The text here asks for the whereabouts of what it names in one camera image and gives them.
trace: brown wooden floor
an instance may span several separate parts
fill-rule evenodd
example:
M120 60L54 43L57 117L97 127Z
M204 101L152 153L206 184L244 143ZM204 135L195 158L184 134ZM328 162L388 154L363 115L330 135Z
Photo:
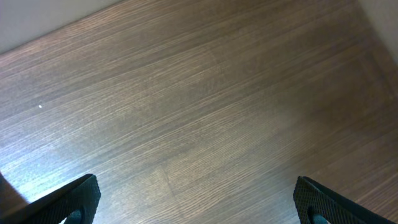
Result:
M95 223L298 223L298 175L398 222L397 68L354 0L128 0L0 56L0 171Z

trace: black object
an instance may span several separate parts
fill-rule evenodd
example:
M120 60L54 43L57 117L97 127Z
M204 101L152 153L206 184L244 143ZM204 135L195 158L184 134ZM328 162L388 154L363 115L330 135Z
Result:
M308 177L298 177L293 199L303 224L394 224Z
M101 192L93 174L63 186L8 217L1 224L91 224Z

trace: floor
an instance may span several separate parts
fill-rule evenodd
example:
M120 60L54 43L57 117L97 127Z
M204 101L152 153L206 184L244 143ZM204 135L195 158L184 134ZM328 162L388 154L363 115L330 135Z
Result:
M95 223L299 223L309 176L398 222L397 67L355 0L128 0L0 56L0 171Z

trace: laminate flooring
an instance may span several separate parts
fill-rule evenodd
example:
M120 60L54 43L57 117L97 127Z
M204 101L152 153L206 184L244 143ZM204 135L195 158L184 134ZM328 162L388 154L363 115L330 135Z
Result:
M398 222L397 67L354 0L127 0L0 56L0 171L95 223L299 223L305 175Z

